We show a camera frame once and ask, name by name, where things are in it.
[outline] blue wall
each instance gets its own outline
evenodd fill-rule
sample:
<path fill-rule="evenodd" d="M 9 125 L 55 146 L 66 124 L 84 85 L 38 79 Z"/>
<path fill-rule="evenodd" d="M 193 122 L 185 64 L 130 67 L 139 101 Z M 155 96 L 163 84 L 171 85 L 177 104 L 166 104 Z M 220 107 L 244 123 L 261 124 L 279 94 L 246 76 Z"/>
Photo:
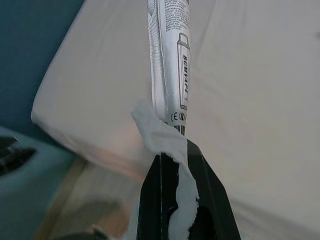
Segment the blue wall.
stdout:
<path fill-rule="evenodd" d="M 0 126 L 54 143 L 30 119 L 46 70 L 84 0 L 0 0 Z"/>

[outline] barcode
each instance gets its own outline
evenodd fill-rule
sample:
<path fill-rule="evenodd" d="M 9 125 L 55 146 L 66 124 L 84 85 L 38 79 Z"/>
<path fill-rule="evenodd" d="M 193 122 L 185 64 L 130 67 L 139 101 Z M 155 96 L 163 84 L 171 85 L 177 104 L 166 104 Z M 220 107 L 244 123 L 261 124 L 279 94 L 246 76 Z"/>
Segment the barcode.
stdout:
<path fill-rule="evenodd" d="M 176 126 L 174 126 L 174 128 L 177 129 L 182 135 L 185 135 L 185 129 L 186 129 L 185 126 L 176 125 Z"/>

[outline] black object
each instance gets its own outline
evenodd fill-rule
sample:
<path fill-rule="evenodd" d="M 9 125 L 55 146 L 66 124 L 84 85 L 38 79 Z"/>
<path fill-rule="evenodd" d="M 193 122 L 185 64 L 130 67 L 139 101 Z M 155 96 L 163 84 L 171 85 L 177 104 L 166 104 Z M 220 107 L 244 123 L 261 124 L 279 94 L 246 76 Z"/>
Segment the black object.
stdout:
<path fill-rule="evenodd" d="M 17 141 L 15 137 L 0 137 L 0 176 L 21 167 L 36 152 L 34 148 L 12 147 Z"/>
<path fill-rule="evenodd" d="M 199 192 L 199 207 L 189 240 L 241 240 L 224 186 L 200 149 L 188 140 L 188 166 Z M 179 165 L 156 156 L 142 185 L 137 240 L 168 240 L 168 224 L 177 209 Z"/>

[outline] bed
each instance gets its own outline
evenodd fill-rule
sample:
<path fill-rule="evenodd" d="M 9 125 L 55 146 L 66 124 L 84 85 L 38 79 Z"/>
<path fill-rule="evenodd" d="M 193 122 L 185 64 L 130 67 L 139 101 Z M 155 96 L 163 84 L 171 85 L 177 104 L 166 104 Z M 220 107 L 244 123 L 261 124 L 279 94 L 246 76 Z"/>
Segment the bed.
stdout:
<path fill-rule="evenodd" d="M 319 238 L 320 3 L 190 4 L 186 136 L 223 182 L 246 238 Z M 88 160 L 143 179 L 151 155 L 130 112 L 150 100 L 148 44 L 145 0 L 85 1 L 32 120 Z"/>

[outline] white tube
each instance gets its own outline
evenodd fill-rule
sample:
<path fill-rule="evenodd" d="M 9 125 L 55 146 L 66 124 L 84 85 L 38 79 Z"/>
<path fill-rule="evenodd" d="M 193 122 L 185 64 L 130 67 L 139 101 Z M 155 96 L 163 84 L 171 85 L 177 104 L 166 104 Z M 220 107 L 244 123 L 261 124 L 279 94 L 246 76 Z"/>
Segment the white tube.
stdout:
<path fill-rule="evenodd" d="M 153 107 L 185 134 L 190 82 L 189 0 L 148 0 Z"/>

